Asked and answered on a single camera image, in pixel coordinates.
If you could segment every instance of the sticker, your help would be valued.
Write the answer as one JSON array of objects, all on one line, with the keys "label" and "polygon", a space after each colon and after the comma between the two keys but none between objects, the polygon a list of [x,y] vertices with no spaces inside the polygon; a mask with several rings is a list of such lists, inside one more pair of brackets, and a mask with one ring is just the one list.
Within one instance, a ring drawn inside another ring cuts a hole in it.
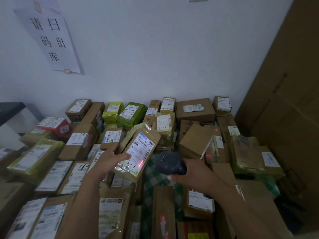
[{"label": "sticker", "polygon": [[228,131],[231,136],[240,136],[240,132],[236,126],[229,126]]},{"label": "sticker", "polygon": [[148,109],[147,109],[147,112],[146,112],[146,115],[148,115],[148,116],[155,116],[156,115],[156,113],[157,113],[157,108],[151,108],[151,107],[149,107]]},{"label": "sticker", "polygon": [[56,191],[71,165],[72,161],[56,161],[36,191]]},{"label": "sticker", "polygon": [[66,185],[64,185],[61,194],[72,194],[78,192],[88,167],[88,162],[75,164],[72,173],[69,176],[69,181]]},{"label": "sticker", "polygon": [[232,109],[232,104],[230,103],[229,98],[218,97],[217,110],[230,112],[231,109]]},{"label": "sticker", "polygon": [[183,106],[184,112],[199,112],[199,111],[204,111],[204,106],[202,104],[198,105],[188,105],[188,106]]},{"label": "sticker", "polygon": [[106,112],[118,112],[120,105],[109,105]]},{"label": "sticker", "polygon": [[64,118],[46,117],[38,126],[57,128],[64,120]]},{"label": "sticker", "polygon": [[66,145],[82,145],[82,147],[86,147],[90,138],[90,134],[88,133],[72,133]]},{"label": "sticker", "polygon": [[28,152],[15,166],[15,169],[26,171],[31,168],[49,150],[51,145],[38,145]]},{"label": "sticker", "polygon": [[121,142],[124,139],[124,133],[122,131],[107,131],[103,139],[103,143],[108,142]]},{"label": "sticker", "polygon": [[120,114],[121,117],[131,119],[134,113],[138,110],[139,106],[127,105],[124,111]]},{"label": "sticker", "polygon": [[54,239],[62,221],[67,203],[45,207],[36,224],[30,239]]},{"label": "sticker", "polygon": [[161,110],[173,111],[175,99],[164,98],[161,106]]},{"label": "sticker", "polygon": [[26,239],[46,198],[28,201],[15,218],[5,239]]},{"label": "sticker", "polygon": [[277,160],[275,159],[272,152],[261,152],[261,154],[263,156],[266,167],[279,167],[280,168],[280,165],[277,162]]},{"label": "sticker", "polygon": [[124,165],[125,171],[137,176],[153,147],[154,143],[140,132],[126,152],[132,155],[131,158],[120,162],[119,165]]},{"label": "sticker", "polygon": [[77,100],[68,112],[80,112],[88,100]]},{"label": "sticker", "polygon": [[171,124],[170,114],[161,115],[157,117],[157,131],[169,130],[170,124]]},{"label": "sticker", "polygon": [[193,190],[189,192],[188,205],[190,207],[195,207],[213,213],[213,200],[206,198],[202,193],[198,193]]},{"label": "sticker", "polygon": [[133,222],[131,227],[130,239],[139,239],[141,225],[139,222]]}]

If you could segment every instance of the barcode scanner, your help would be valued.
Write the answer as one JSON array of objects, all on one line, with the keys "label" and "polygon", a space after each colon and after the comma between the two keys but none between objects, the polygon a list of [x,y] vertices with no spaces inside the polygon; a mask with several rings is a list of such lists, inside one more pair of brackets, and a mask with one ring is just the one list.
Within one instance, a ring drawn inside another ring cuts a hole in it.
[{"label": "barcode scanner", "polygon": [[[159,154],[154,163],[155,171],[165,174],[185,175],[187,167],[183,163],[178,152],[163,151]],[[212,199],[210,196],[203,194],[206,198]]]}]

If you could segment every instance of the white wall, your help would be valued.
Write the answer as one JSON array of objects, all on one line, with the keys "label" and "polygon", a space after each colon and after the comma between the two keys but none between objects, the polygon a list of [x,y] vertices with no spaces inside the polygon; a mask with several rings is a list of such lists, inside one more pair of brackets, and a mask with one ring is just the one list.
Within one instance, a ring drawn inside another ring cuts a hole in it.
[{"label": "white wall", "polygon": [[58,0],[85,75],[50,70],[0,5],[0,80],[11,101],[65,116],[76,98],[149,104],[230,96],[235,114],[293,0]]}]

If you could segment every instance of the green plastic mailer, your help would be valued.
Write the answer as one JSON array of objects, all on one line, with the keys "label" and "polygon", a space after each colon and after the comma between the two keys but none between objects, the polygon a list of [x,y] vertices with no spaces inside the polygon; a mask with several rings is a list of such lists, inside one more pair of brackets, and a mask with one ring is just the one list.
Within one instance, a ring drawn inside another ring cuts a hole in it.
[{"label": "green plastic mailer", "polygon": [[117,127],[130,130],[134,125],[142,122],[147,107],[144,104],[129,102],[123,112],[117,117]]}]

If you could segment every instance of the plastic-wrapped package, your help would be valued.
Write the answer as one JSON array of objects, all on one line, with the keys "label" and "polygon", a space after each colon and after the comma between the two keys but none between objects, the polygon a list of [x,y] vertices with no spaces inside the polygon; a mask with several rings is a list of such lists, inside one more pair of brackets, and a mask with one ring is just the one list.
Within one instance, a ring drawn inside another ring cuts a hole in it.
[{"label": "plastic-wrapped package", "polygon": [[116,119],[123,110],[124,106],[121,101],[107,103],[102,114],[105,124],[116,124]]},{"label": "plastic-wrapped package", "polygon": [[146,110],[147,107],[144,104],[129,102],[117,117],[117,126],[129,131],[134,125],[141,123]]},{"label": "plastic-wrapped package", "polygon": [[65,143],[42,138],[26,154],[11,163],[7,169],[29,183],[38,184],[53,161],[58,159]]}]

